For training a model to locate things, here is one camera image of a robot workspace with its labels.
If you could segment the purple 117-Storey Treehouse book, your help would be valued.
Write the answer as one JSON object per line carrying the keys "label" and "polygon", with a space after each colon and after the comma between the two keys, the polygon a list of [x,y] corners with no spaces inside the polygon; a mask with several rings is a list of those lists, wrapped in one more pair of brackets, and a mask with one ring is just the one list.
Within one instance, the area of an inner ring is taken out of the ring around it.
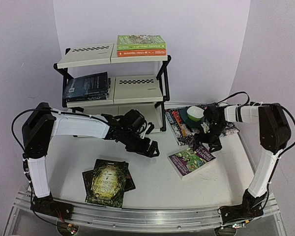
{"label": "purple 117-Storey Treehouse book", "polygon": [[189,147],[172,154],[168,156],[168,160],[178,176],[182,180],[185,180],[192,177],[200,169],[214,162],[216,157],[214,157],[205,146],[199,145],[195,150]]}

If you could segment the dark blue Nineteen Eighty-Four book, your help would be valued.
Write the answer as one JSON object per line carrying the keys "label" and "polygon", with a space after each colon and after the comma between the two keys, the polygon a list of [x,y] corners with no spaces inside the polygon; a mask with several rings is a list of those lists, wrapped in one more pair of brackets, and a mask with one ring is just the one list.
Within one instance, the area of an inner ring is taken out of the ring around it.
{"label": "dark blue Nineteen Eighty-Four book", "polygon": [[99,81],[108,78],[108,73],[97,73],[70,79],[64,89],[63,98],[98,95]]}

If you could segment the black Moon and Sixpence book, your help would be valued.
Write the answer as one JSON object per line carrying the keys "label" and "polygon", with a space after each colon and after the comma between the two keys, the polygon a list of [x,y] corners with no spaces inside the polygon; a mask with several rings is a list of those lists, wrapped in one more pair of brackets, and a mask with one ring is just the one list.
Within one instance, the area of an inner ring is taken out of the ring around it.
{"label": "black Moon and Sixpence book", "polygon": [[99,96],[107,96],[110,93],[111,78],[104,78],[99,81]]}

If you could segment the orange 78-Storey Treehouse book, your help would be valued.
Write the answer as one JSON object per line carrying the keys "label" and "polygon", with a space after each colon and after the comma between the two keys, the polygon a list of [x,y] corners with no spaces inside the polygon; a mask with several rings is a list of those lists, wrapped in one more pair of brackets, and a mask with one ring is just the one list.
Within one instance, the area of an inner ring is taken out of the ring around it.
{"label": "orange 78-Storey Treehouse book", "polygon": [[138,57],[138,56],[166,56],[166,49],[146,49],[146,50],[124,50],[117,51],[118,57]]}

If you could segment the green 65-Storey Treehouse book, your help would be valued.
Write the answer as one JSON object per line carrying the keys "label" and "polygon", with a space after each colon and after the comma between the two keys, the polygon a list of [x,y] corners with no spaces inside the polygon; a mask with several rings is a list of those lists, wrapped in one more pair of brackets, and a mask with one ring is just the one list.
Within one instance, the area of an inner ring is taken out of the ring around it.
{"label": "green 65-Storey Treehouse book", "polygon": [[160,35],[118,35],[117,50],[166,49]]}

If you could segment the floral Little Women book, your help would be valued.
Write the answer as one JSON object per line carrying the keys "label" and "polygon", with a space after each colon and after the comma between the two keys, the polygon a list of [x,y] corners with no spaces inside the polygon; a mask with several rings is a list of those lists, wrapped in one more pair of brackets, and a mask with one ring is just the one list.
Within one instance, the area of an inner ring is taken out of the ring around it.
{"label": "floral Little Women book", "polygon": [[84,101],[96,101],[96,100],[106,100],[106,95],[96,95],[96,96],[80,96],[66,99],[66,102],[84,102]]}

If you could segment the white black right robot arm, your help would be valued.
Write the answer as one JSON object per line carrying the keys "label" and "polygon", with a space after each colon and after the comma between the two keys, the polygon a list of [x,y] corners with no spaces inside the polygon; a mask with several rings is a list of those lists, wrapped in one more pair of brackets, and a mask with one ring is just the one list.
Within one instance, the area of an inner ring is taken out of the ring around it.
{"label": "white black right robot arm", "polygon": [[278,103],[208,106],[204,111],[209,122],[206,133],[193,136],[193,150],[207,144],[209,151],[222,148],[219,136],[228,122],[255,123],[259,126],[261,157],[252,182],[245,190],[242,202],[222,206],[218,210],[223,222],[252,219],[261,216],[269,197],[269,186],[281,156],[295,146],[288,145],[291,129],[286,115],[291,113]]}

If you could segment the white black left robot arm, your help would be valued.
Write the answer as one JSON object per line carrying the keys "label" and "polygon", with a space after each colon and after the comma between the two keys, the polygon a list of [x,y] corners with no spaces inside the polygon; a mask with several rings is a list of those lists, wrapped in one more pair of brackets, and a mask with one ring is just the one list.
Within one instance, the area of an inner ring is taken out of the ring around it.
{"label": "white black left robot arm", "polygon": [[147,137],[154,125],[137,110],[120,116],[88,115],[54,110],[48,103],[41,102],[36,108],[19,113],[13,121],[26,113],[29,117],[22,126],[22,140],[16,142],[23,151],[23,171],[32,192],[33,212],[68,217],[73,209],[71,204],[55,201],[50,190],[46,157],[54,137],[113,140],[124,144],[127,152],[149,158],[159,156],[158,143]]}

